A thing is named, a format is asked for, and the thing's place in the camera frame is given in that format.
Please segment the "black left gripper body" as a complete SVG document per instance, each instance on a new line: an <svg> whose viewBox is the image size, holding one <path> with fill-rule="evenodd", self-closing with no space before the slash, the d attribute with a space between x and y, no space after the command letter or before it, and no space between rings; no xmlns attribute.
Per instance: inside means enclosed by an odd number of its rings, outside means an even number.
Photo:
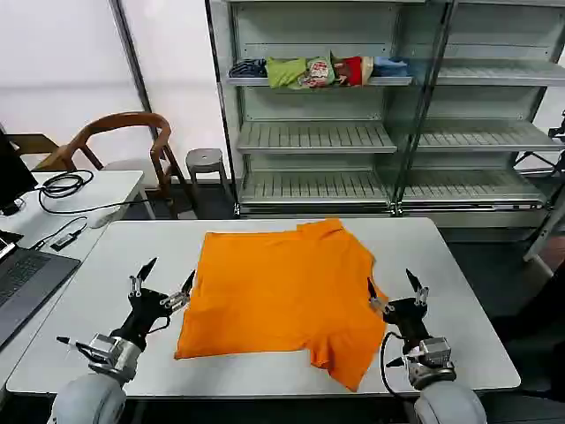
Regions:
<svg viewBox="0 0 565 424"><path fill-rule="evenodd" d="M140 350L147 348L147 336L156 331L166 329L170 325L173 310L160 305L168 295L141 288L141 296L129 298L132 311L122 326L110 332L111 337L119 337L128 341Z"/></svg>

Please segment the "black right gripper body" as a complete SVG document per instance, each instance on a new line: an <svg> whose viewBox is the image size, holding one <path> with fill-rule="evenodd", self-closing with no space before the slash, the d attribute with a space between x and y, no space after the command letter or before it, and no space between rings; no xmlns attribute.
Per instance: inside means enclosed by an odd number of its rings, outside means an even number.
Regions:
<svg viewBox="0 0 565 424"><path fill-rule="evenodd" d="M383 320L398 328L403 349L412 350L431 337L423 323L426 313L427 304L417 302L415 298L398 299L388 303Z"/></svg>

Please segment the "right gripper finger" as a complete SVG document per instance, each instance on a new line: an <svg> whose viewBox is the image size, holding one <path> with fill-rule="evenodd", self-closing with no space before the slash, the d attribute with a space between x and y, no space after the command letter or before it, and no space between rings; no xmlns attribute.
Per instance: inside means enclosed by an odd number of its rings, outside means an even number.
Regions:
<svg viewBox="0 0 565 424"><path fill-rule="evenodd" d="M380 314L387 314L389 311L388 299L379 294L375 283L370 277L367 278L367 289L369 292L369 304L372 310Z"/></svg>
<svg viewBox="0 0 565 424"><path fill-rule="evenodd" d="M411 287L415 292L415 305L416 306L426 306L427 305L427 297L429 294L429 288L423 286L418 277L415 276L409 269L405 270L406 275L409 279Z"/></svg>

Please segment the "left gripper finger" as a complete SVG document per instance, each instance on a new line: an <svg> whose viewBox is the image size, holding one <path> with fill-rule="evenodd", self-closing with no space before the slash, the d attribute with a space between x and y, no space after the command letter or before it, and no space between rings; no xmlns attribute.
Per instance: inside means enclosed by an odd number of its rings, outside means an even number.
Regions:
<svg viewBox="0 0 565 424"><path fill-rule="evenodd" d="M149 263L143 265L135 276L129 276L131 283L131 289L128 295L129 298L141 296L141 286L147 279L156 261L157 257L154 257Z"/></svg>
<svg viewBox="0 0 565 424"><path fill-rule="evenodd" d="M192 289L195 274L196 270L194 269L188 276L180 290L172 295L169 295L167 298L162 299L160 301L160 305L170 310L178 310L184 307L190 300L190 292Z"/></svg>

